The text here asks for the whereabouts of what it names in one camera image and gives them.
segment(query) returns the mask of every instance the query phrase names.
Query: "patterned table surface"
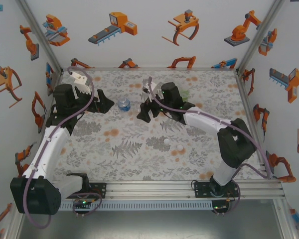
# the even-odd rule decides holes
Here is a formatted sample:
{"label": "patterned table surface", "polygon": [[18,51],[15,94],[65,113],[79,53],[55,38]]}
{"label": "patterned table surface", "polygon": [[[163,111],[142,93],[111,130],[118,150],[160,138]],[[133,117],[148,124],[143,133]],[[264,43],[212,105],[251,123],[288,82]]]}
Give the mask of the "patterned table surface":
{"label": "patterned table surface", "polygon": [[[62,149],[54,180],[69,172],[85,172],[91,181],[151,181],[209,179],[222,161],[218,141],[202,130],[175,122],[162,113],[150,123],[136,118],[142,81],[152,76],[155,83],[175,82],[189,91],[189,102],[223,119],[242,118],[247,123],[233,71],[178,70],[90,70],[96,89],[117,102],[131,101],[122,115],[117,103],[106,114],[85,113]],[[62,83],[73,79],[64,73]],[[254,153],[248,163],[260,168]],[[243,168],[236,179],[259,179]]]}

